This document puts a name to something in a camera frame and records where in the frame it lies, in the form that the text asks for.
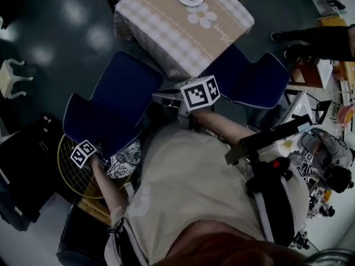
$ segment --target red button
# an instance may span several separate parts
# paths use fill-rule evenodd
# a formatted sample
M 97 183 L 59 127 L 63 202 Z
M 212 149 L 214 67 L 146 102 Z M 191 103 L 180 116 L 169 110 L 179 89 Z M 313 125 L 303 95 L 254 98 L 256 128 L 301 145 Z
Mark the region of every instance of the red button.
M 274 168 L 278 168 L 280 166 L 280 162 L 279 161 L 273 161 L 272 165 Z

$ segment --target yellow wire basket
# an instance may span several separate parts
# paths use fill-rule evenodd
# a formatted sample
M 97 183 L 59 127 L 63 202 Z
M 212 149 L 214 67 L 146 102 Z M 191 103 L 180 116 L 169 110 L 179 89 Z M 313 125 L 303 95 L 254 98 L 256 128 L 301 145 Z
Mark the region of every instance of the yellow wire basket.
M 58 167 L 66 184 L 75 193 L 87 198 L 103 198 L 91 168 L 79 168 L 71 159 L 78 143 L 63 135 L 58 146 Z

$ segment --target checkered tablecloth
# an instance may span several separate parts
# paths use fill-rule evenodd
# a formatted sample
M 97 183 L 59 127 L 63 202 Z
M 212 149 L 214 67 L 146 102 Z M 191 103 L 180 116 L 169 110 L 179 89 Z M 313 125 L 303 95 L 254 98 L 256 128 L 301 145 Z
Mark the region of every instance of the checkered tablecloth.
M 204 0 L 187 7 L 178 0 L 121 0 L 116 37 L 136 38 L 170 79 L 197 78 L 254 19 L 238 0 Z

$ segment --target white marker cube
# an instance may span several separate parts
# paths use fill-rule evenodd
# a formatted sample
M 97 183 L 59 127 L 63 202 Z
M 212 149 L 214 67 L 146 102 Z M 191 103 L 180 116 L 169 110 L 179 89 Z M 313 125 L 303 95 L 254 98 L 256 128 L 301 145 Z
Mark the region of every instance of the white marker cube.
M 210 106 L 220 97 L 213 75 L 196 79 L 181 87 L 180 90 L 189 111 Z
M 82 168 L 87 159 L 96 151 L 97 149 L 88 140 L 85 140 L 75 147 L 70 158 L 79 168 Z

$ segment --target dark floor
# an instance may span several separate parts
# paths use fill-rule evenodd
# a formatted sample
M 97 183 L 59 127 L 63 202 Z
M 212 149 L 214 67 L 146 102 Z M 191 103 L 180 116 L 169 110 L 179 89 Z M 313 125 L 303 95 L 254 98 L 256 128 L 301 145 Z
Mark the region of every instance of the dark floor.
M 255 18 L 248 35 L 236 45 L 253 62 L 266 52 L 283 60 L 284 45 L 272 43 L 271 32 L 317 26 L 318 13 L 311 0 L 248 0 Z M 33 82 L 19 84 L 26 97 L 9 101 L 22 125 L 41 112 L 62 119 L 72 93 L 91 96 L 106 64 L 118 50 L 145 58 L 134 44 L 115 40 L 113 14 L 106 0 L 27 0 L 17 19 L 0 30 L 0 58 L 25 60 Z M 220 101 L 217 110 L 245 124 L 250 110 Z

